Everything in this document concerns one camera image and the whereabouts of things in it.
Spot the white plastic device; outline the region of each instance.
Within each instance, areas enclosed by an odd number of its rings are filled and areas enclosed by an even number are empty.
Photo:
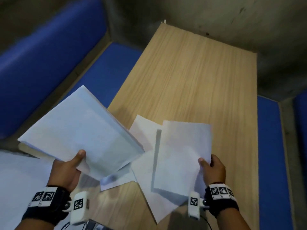
[[[188,202],[188,216],[194,220],[201,219],[201,208],[209,209],[209,206],[205,205],[204,199],[195,191],[190,193]]]
[[[90,200],[88,192],[82,191],[77,193],[72,201],[68,201],[70,207],[63,212],[71,212],[70,224],[79,225],[88,221],[88,210],[90,208]]]

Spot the white object at table corner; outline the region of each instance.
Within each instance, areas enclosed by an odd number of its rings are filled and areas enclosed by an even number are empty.
[[[161,127],[137,115],[130,128],[130,132],[143,144],[145,150],[141,157],[131,163],[131,167],[157,223],[187,200],[185,196],[153,188]]]
[[[154,188],[189,196],[205,195],[198,158],[211,162],[211,127],[204,123],[163,121]]]
[[[111,189],[128,182],[137,182],[131,169],[131,164],[125,165],[116,173],[100,180],[100,191]]]
[[[51,167],[51,162],[0,150],[1,229],[17,227],[34,194],[46,186]]]
[[[142,145],[84,85],[18,140],[63,161],[85,149],[86,159],[78,169],[97,180],[117,172],[144,152]]]

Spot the black wristband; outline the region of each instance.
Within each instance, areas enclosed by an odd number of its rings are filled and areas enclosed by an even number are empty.
[[[37,192],[22,217],[24,219],[43,220],[56,226],[68,215],[63,212],[65,205],[71,201],[70,193],[60,186],[47,186]]]
[[[232,190],[225,184],[211,184],[206,188],[206,205],[209,206],[209,212],[217,218],[222,210],[235,208],[239,210],[237,200]]]

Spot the blue upholstery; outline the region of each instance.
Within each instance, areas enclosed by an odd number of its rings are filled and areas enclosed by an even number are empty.
[[[112,43],[67,96],[85,85],[108,108],[141,54],[141,51]]]
[[[305,187],[307,187],[307,91],[294,99],[294,112],[301,160],[304,169]]]
[[[293,229],[278,103],[258,97],[260,230]]]
[[[65,79],[106,32],[101,0],[78,0],[0,57],[0,139]]]

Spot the hand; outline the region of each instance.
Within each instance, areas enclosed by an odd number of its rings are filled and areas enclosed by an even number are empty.
[[[204,182],[207,186],[213,183],[225,183],[226,168],[216,155],[211,155],[211,165],[203,158],[199,158],[198,163],[203,168]]]
[[[55,159],[47,185],[58,185],[72,192],[78,185],[81,174],[76,168],[85,156],[85,151],[81,149],[70,161],[63,162]]]

